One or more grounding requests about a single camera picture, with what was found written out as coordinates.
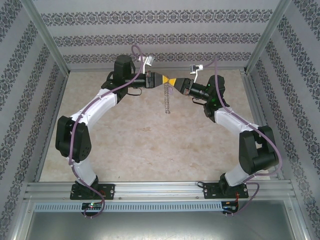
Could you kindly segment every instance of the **floor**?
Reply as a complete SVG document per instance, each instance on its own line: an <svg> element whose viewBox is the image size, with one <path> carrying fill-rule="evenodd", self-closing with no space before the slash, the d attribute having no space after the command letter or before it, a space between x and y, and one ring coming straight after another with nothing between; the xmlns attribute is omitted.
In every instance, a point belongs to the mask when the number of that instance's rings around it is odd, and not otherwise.
<svg viewBox="0 0 320 240"><path fill-rule="evenodd" d="M169 78L190 77L188 71L158 71ZM213 70L199 72L197 82L207 84ZM71 116L87 104L105 82L108 72L71 72L59 110ZM249 121L249 108L239 70L221 70L225 100ZM129 89L130 93L139 93ZM143 89L141 96L125 96L90 133L89 155L100 181L206 181L238 163L238 138L213 123L203 107L173 89L170 114L165 113L164 86ZM55 149L54 130L42 171L42 182L73 182L75 177Z"/></svg>

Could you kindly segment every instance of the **patterned wallpaper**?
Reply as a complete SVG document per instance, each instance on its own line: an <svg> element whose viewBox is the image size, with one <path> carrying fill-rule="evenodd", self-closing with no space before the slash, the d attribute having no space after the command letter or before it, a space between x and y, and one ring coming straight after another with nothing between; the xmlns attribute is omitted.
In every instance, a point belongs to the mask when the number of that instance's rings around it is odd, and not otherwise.
<svg viewBox="0 0 320 240"><path fill-rule="evenodd" d="M35 0L69 68L110 69L138 44L153 67L188 67L218 56L245 67L279 0Z"/></svg>
<svg viewBox="0 0 320 240"><path fill-rule="evenodd" d="M311 239L320 239L320 6L294 0L251 72Z"/></svg>
<svg viewBox="0 0 320 240"><path fill-rule="evenodd" d="M0 240L37 174L65 81L18 0L0 0Z"/></svg>

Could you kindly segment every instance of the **enclosure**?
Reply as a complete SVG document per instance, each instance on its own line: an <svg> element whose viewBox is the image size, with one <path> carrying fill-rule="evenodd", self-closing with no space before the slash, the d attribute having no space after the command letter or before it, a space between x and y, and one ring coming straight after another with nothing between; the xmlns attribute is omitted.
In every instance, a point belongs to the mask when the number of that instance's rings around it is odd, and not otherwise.
<svg viewBox="0 0 320 240"><path fill-rule="evenodd" d="M319 4L1 0L0 239L320 239ZM252 179L260 190L239 215L224 218L223 199L197 187L239 163L238 137L163 84L126 95L90 131L92 168L115 184L100 222L70 200L76 177L56 150L57 121L96 96L117 56L139 68L132 45L169 79L194 79L190 65L216 57L225 101L272 128L281 172ZM196 82L214 74L205 67ZM87 225L95 234L78 229Z"/></svg>

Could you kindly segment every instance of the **purple cable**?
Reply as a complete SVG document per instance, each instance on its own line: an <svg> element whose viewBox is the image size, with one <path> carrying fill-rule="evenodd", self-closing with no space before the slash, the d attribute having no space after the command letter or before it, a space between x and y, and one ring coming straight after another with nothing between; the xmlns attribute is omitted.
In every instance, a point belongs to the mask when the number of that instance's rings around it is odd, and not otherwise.
<svg viewBox="0 0 320 240"><path fill-rule="evenodd" d="M100 98L103 98L103 97L107 96L108 94L111 94L111 93L113 93L113 92L115 92L115 91L117 91L117 90L119 90L119 89L125 88L126 86L130 85L134 80L137 79L137 77L139 76L139 74L140 74L141 71L142 71L143 62L144 62L144 61L143 61L143 53L141 52L140 47L138 47L137 45L133 45L133 46L131 47L132 54L133 54L134 56L137 56L137 54L134 52L134 48L137 48L137 49L138 49L139 54L140 54L140 59L141 59L140 69L139 69L139 71L137 72L137 74L134 76L134 78L132 78L131 81L129 81L129 82L127 82L127 83L125 83L125 84L123 84L123 85L121 85L121 86L119 86L119 87L116 87L115 89L112 89L112 90L110 90L110 91L102 94L100 97L97 97L97 98L94 99L92 102L90 102L90 103L86 106L86 108L82 111L82 113L78 116L78 118L77 118L76 121L74 122L74 125L73 125L73 128L72 128L71 141L70 141L70 152L69 152L69 162L68 162L68 163L69 163L69 165L71 166L72 172L73 172L73 174L75 175L75 177L76 177L84 186L86 186L88 189L90 189L90 190L93 191L94 193L98 194L99 197L101 197L102 208L101 208L101 210L100 210L97 214L95 214L95 215L93 215L93 216L90 216L91 219L99 216L99 215L103 212L103 210L105 209L106 203L105 203L105 198L104 198L104 196L103 196L100 192L98 192L97 190L95 190L94 188L92 188L90 185L86 184L86 183L79 177L79 175L76 173L75 166L74 166L73 161L72 161L72 155L73 155L73 150L74 150L74 142L75 142L76 128L77 128L77 125L78 125L80 119L83 117L83 114L84 114L86 111L88 111L88 109L89 109L95 102L99 101ZM84 213L83 213L85 218L87 217L86 211L87 211L87 209L85 209L85 210L84 210Z"/></svg>
<svg viewBox="0 0 320 240"><path fill-rule="evenodd" d="M269 172L269 173L257 173L255 175L252 175L250 177L248 177L244 182L252 179L254 176L271 176L273 174L276 174L278 173L281 168L282 168L282 158L281 158L281 154L278 150L278 148L276 147L276 145L266 136L264 135L261 131L259 131L256 127L252 126L248 121L244 120L242 117L240 117L238 114L236 114L235 112L232 112L230 111L226 105L224 104L224 102L222 101L222 97L220 95L220 92L219 92L219 86L218 86L218 61L217 59L215 58L214 59L214 77L215 77L215 88L216 88L216 92L217 92L217 95L218 95L218 98L219 98L219 101L222 105L222 107L231 115L235 116L237 119L239 119L241 122L243 122L244 124L246 124L247 126L249 126L249 128L251 128L252 130L256 131L261 137L263 137L271 146L272 148L274 149L278 159L279 159L279 164L278 164L278 167L275 171L273 172Z"/></svg>

